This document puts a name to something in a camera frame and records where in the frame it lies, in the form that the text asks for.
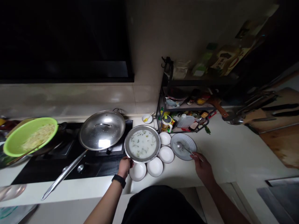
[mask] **tile backsplash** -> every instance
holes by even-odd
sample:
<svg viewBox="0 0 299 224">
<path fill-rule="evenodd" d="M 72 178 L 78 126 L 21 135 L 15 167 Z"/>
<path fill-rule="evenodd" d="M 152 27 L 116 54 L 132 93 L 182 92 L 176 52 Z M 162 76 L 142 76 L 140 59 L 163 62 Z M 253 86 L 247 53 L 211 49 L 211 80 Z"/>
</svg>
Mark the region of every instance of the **tile backsplash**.
<svg viewBox="0 0 299 224">
<path fill-rule="evenodd" d="M 0 115 L 82 117 L 121 108 L 124 114 L 156 110 L 160 86 L 150 85 L 21 85 L 0 86 Z"/>
</svg>

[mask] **black stovetop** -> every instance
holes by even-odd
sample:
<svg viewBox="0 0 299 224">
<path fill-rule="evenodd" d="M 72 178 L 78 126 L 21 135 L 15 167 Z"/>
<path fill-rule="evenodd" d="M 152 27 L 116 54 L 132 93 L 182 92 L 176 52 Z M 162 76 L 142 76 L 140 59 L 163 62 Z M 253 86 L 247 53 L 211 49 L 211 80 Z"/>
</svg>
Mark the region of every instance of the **black stovetop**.
<svg viewBox="0 0 299 224">
<path fill-rule="evenodd" d="M 69 123 L 66 127 L 68 142 L 63 147 L 52 150 L 48 154 L 32 157 L 12 184 L 55 181 L 62 173 L 63 168 L 70 165 L 85 150 L 78 139 L 78 132 L 82 124 Z M 110 155 L 107 155 L 106 151 L 89 150 L 65 180 L 117 174 L 119 162 L 125 156 L 125 137 L 132 127 L 133 121 L 127 120 L 123 136 L 118 143 L 112 146 L 112 148 L 121 147 L 120 151 L 112 151 Z M 80 165 L 84 165 L 84 169 L 78 172 L 77 168 Z"/>
</svg>

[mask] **kitchen counter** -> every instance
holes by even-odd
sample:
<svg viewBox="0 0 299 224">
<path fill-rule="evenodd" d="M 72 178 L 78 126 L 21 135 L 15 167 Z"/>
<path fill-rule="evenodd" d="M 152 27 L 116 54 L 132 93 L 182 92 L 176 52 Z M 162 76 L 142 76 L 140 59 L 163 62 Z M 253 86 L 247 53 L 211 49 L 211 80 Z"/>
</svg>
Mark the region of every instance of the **kitchen counter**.
<svg viewBox="0 0 299 224">
<path fill-rule="evenodd" d="M 85 120 L 56 119 L 59 122 Z M 140 117 L 130 119 L 133 120 L 133 126 L 143 124 Z M 267 186 L 264 180 L 299 175 L 299 171 L 286 168 L 262 139 L 243 125 L 229 125 L 217 114 L 208 126 L 211 135 L 205 130 L 187 135 L 195 141 L 198 151 L 211 163 L 216 181 L 237 182 L 259 220 L 262 223 L 278 223 L 256 189 Z M 10 185 L 25 164 L 0 170 L 0 186 Z M 102 197 L 111 179 L 112 176 L 64 180 L 44 201 L 41 201 L 41 197 L 52 182 L 27 184 L 23 194 L 1 202 L 0 207 Z M 203 185 L 196 175 L 194 161 L 183 161 L 176 156 L 172 163 L 164 164 L 161 176 L 152 177 L 147 173 L 139 182 L 132 181 L 130 176 L 126 181 L 123 194 L 137 193 L 155 184 L 165 184 L 173 188 Z"/>
</svg>

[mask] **stove knob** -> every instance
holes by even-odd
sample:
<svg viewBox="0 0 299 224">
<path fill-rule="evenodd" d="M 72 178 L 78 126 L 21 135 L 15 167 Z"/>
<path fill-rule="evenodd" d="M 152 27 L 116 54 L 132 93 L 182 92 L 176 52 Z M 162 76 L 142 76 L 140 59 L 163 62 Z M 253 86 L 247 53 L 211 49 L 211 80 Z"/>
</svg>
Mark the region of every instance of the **stove knob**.
<svg viewBox="0 0 299 224">
<path fill-rule="evenodd" d="M 80 173 L 83 169 L 84 169 L 84 165 L 83 164 L 80 165 L 80 166 L 78 166 L 78 168 L 77 168 L 78 173 Z"/>
</svg>

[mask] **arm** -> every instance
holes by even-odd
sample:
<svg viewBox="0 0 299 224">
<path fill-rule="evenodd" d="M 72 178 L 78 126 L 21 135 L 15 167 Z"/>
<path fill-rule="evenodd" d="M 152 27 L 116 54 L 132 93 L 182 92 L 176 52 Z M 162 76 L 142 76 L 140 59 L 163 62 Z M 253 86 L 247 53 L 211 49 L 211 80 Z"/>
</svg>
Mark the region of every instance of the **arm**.
<svg viewBox="0 0 299 224">
<path fill-rule="evenodd" d="M 119 163 L 118 175 L 127 178 L 131 159 L 125 156 Z M 122 193 L 120 182 L 113 180 L 110 187 L 96 205 L 84 224 L 111 224 L 113 222 L 116 207 Z"/>
<path fill-rule="evenodd" d="M 194 152 L 191 158 L 195 161 L 198 177 L 210 192 L 218 211 L 225 224 L 250 224 L 239 209 L 232 203 L 221 187 L 216 183 L 212 167 L 207 159 L 200 153 Z"/>
</svg>

